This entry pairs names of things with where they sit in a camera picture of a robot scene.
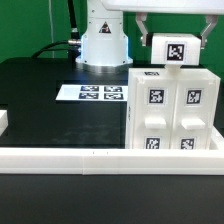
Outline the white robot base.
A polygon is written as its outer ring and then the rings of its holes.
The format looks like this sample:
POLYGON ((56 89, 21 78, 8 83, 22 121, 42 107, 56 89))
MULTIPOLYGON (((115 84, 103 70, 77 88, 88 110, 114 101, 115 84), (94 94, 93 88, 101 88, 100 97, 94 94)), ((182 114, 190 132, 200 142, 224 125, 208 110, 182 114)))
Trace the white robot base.
POLYGON ((87 0, 87 29, 81 37, 76 66, 95 73, 116 73, 132 63, 128 37, 123 31, 123 13, 106 10, 101 0, 87 0))

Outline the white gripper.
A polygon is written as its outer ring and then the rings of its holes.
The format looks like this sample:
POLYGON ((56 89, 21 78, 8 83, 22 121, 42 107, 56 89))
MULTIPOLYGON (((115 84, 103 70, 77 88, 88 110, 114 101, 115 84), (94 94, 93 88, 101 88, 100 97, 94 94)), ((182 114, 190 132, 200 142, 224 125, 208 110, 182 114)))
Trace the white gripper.
POLYGON ((136 24, 141 31, 144 47, 152 45, 153 33, 149 32, 145 22, 147 13, 203 14, 206 26, 201 31, 201 48, 204 49, 207 37, 218 23, 217 15, 224 15, 224 0, 101 0, 107 10, 138 12, 136 24))

